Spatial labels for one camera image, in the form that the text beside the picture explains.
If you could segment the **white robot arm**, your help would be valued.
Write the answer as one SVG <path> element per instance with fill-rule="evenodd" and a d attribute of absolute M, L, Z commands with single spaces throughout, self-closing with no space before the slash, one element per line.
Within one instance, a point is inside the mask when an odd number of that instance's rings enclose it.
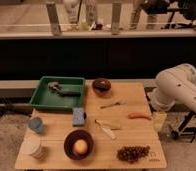
<path fill-rule="evenodd" d="M 196 113 L 196 68 L 183 63 L 160 71 L 155 78 L 156 87 L 150 93 L 151 106 L 157 111 L 169 111 L 181 102 Z"/>

